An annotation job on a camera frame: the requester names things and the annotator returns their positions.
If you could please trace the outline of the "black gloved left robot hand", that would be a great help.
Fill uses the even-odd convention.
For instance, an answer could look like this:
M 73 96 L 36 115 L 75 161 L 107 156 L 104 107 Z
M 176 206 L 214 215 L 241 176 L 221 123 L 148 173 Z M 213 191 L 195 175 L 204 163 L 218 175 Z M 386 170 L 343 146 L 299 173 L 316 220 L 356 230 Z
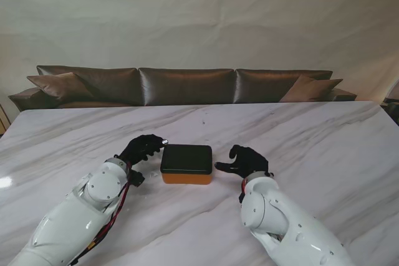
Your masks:
M 159 153 L 167 144 L 168 140 L 154 134 L 140 135 L 132 139 L 122 153 L 115 157 L 133 166 L 147 161 L 149 156 Z

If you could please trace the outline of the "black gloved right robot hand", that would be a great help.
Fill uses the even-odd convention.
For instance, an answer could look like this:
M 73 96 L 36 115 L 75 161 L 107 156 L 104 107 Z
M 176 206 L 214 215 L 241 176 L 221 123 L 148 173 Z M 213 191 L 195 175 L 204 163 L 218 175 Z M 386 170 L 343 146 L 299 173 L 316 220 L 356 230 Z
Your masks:
M 246 178 L 255 172 L 263 172 L 267 177 L 274 175 L 269 172 L 268 160 L 250 147 L 234 145 L 229 151 L 229 158 L 234 161 L 216 162 L 215 168 L 225 173 L 237 174 L 241 178 Z

